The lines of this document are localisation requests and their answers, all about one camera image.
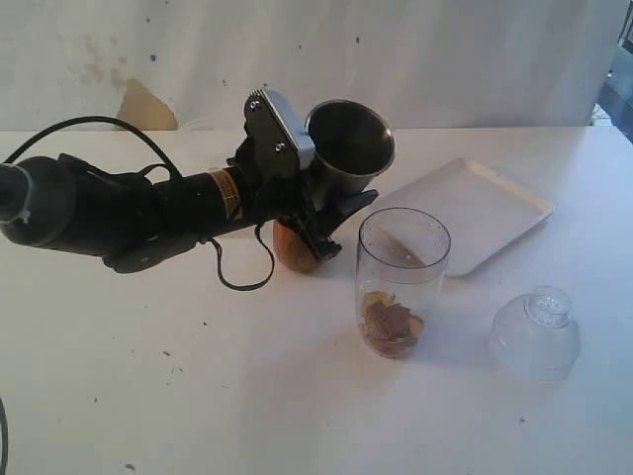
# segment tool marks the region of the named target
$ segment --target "clear plastic cup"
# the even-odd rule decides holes
[[[572,301],[556,287],[541,286],[501,308],[491,330],[492,354],[527,380],[567,377],[581,352]]]
[[[437,301],[450,248],[446,227],[419,210],[388,208],[363,222],[356,319],[373,350],[391,358],[412,352]]]

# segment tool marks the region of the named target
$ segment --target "table surface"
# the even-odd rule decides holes
[[[1,133],[8,154],[28,135]],[[183,173],[221,166],[240,132],[156,133]],[[407,360],[354,325],[360,217],[316,274],[278,267],[224,288],[210,246],[136,275],[0,241],[0,395],[10,473],[624,474],[633,467],[633,147],[617,130],[408,130],[383,195],[474,158],[556,207],[465,278],[447,279]],[[155,161],[133,136],[59,133],[33,150],[111,171]],[[270,239],[270,226],[267,226]],[[269,262],[226,237],[226,275]],[[539,284],[566,289],[583,331],[570,377],[514,379],[488,357],[496,311]]]

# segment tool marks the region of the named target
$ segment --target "white tray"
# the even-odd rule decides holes
[[[468,274],[554,211],[532,190],[467,158],[431,171],[373,209],[391,207],[424,211],[448,228],[446,275],[454,277]]]

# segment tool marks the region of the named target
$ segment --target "white wall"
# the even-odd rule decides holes
[[[302,114],[348,97],[394,127],[581,125],[627,2],[4,0],[0,130],[116,114],[128,78],[181,125],[240,127],[264,82]]]

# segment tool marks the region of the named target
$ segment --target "clear plastic lid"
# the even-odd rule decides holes
[[[567,377],[581,352],[572,303],[555,287],[537,287],[512,299],[493,322],[491,350],[497,359],[524,379]]]

